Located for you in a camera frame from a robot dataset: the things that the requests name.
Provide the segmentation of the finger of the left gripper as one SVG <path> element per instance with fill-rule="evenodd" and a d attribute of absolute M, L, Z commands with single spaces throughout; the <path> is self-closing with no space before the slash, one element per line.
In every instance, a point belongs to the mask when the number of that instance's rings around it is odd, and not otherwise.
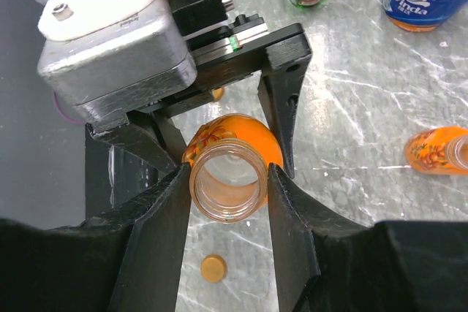
<path fill-rule="evenodd" d="M 263 70 L 258 85 L 258 97 L 265 119 L 279 143 L 283 169 L 290 178 L 295 177 L 293 136 L 302 83 L 300 67 L 290 66 L 268 72 Z"/>
<path fill-rule="evenodd" d="M 158 113 L 131 111 L 87 127 L 94 140 L 120 148 L 160 173 L 172 172 L 181 164 L 186 147 L 182 133 L 171 119 Z"/>

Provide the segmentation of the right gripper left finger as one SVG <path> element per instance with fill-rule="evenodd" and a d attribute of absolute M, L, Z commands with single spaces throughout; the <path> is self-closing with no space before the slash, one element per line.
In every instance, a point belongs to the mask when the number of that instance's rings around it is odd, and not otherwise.
<path fill-rule="evenodd" d="M 109 311 L 174 311 L 191 207 L 190 166 L 182 164 L 154 188 L 155 203 L 136 220 Z"/>

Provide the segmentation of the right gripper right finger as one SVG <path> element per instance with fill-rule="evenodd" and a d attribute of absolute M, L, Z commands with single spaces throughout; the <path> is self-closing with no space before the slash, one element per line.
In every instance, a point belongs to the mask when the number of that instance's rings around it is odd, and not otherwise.
<path fill-rule="evenodd" d="M 294 205 L 297 187 L 284 170 L 268 169 L 268 215 L 280 311 L 310 311 L 309 295 L 321 275 L 314 238 Z"/>

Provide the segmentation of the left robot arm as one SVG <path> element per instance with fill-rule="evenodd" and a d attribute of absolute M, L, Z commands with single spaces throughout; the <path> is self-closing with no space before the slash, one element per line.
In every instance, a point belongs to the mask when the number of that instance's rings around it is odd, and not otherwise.
<path fill-rule="evenodd" d="M 37 1 L 38 73 L 95 140 L 169 173 L 184 151 L 171 118 L 261 72 L 260 103 L 283 168 L 295 174 L 295 117 L 312 58 L 301 24 L 269 31 L 259 15 L 230 22 L 233 0 Z"/>

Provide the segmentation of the orange juice bottle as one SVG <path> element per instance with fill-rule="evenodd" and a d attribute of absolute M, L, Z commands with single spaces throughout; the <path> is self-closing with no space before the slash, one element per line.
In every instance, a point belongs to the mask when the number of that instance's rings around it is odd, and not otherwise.
<path fill-rule="evenodd" d="M 202 125 L 181 161 L 191 166 L 189 190 L 206 217 L 242 221 L 268 202 L 268 166 L 284 165 L 270 129 L 244 114 L 228 114 Z"/>
<path fill-rule="evenodd" d="M 449 126 L 417 133 L 407 141 L 404 156 L 417 172 L 467 176 L 467 129 Z"/>

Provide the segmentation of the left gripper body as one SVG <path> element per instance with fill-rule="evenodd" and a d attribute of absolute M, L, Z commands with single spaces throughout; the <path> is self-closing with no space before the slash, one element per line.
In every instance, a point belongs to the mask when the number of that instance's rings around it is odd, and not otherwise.
<path fill-rule="evenodd" d="M 214 90 L 261 72 L 267 118 L 294 118 L 312 51 L 296 23 L 271 32 L 259 15 L 227 22 L 231 0 L 154 0 L 129 19 L 129 118 L 166 118 L 214 100 Z"/>

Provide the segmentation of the gold bottle cap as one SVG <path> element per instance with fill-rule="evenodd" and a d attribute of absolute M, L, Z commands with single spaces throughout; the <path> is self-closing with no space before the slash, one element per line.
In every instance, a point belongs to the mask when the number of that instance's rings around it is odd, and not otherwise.
<path fill-rule="evenodd" d="M 218 254 L 210 254 L 201 262 L 200 273 L 208 282 L 219 283 L 227 274 L 226 261 Z"/>
<path fill-rule="evenodd" d="M 224 87 L 214 89 L 212 92 L 213 95 L 213 102 L 218 102 L 224 95 Z"/>

